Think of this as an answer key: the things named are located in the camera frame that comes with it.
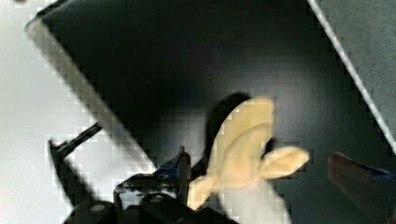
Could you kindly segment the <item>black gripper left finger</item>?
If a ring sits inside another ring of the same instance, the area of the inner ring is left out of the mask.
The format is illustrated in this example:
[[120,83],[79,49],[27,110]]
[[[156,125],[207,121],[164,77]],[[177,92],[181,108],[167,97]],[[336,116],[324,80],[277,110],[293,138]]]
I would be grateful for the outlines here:
[[187,206],[191,157],[182,147],[152,174],[133,175],[118,184],[114,201],[79,203],[64,224],[237,224],[211,209]]

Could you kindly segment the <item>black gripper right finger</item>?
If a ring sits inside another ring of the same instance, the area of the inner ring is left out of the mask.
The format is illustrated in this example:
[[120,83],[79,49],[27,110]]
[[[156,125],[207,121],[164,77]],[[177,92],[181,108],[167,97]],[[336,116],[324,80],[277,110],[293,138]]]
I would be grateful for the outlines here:
[[334,152],[328,159],[328,176],[375,224],[395,224],[395,174]]

